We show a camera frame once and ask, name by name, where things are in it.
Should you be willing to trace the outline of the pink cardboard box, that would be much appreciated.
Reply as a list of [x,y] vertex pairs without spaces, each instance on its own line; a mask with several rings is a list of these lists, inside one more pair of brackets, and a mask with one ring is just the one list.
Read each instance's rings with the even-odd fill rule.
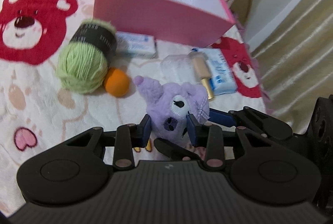
[[224,0],[95,0],[93,16],[119,31],[196,47],[215,43],[235,24]]

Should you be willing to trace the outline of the blue white tissue pack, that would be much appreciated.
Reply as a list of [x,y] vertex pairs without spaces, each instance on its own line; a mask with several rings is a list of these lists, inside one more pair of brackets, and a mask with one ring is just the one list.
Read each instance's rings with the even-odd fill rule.
[[155,38],[152,35],[118,31],[116,39],[117,55],[145,59],[152,59],[156,56]]

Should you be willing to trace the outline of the beige curtain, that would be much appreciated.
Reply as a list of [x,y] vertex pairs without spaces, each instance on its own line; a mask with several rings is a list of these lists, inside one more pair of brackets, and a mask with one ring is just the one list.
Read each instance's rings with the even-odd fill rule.
[[311,11],[286,25],[252,55],[271,114],[304,133],[316,99],[332,94],[332,10]]

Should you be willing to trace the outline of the purple plush toy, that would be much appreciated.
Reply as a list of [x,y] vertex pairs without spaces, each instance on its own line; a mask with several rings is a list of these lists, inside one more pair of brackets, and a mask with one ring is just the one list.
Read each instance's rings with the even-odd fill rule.
[[156,79],[142,76],[134,77],[133,82],[146,102],[146,113],[152,120],[156,138],[185,147],[189,143],[186,116],[194,115],[201,124],[209,119],[208,93],[203,85],[188,82],[161,85]]

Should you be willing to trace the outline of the bear print fleece blanket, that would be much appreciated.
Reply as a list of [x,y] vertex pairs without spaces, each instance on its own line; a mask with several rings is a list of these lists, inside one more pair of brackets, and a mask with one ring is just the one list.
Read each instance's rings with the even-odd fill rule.
[[[67,34],[62,48],[80,22],[92,15],[94,0],[77,2],[76,13],[66,18]],[[149,76],[166,83],[160,62],[168,55],[188,54],[193,47],[163,41],[156,44],[157,58],[118,58],[115,67],[130,77]],[[25,203],[16,182],[17,170],[25,160],[93,126],[115,130],[119,125],[140,122],[146,113],[145,102],[133,84],[125,98],[115,98],[103,88],[91,95],[62,89],[55,75],[60,50],[37,66],[1,60],[1,212],[6,216]],[[222,111],[249,106],[266,113],[262,97],[249,98],[239,92],[219,95],[210,106]],[[15,146],[17,130],[23,151]],[[28,141],[25,137],[31,136],[30,131],[37,138],[34,147],[24,144]]]

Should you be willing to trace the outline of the clear plastic bag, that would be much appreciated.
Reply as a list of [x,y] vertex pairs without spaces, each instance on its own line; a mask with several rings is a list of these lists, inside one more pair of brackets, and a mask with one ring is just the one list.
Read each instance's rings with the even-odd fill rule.
[[189,55],[168,55],[160,63],[160,68],[167,82],[198,83]]

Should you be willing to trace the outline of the green yarn ball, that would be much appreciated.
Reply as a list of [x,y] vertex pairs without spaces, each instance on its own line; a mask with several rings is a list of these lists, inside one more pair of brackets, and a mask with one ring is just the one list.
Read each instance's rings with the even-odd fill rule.
[[56,75],[62,88],[79,94],[89,94],[98,89],[116,47],[116,28],[110,22],[83,20],[59,54]]

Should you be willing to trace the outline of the orange makeup sponge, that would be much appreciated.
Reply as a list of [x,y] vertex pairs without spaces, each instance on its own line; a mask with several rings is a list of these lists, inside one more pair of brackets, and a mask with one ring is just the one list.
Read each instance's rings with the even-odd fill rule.
[[118,68],[109,68],[103,86],[107,93],[114,97],[123,97],[130,88],[130,78]]

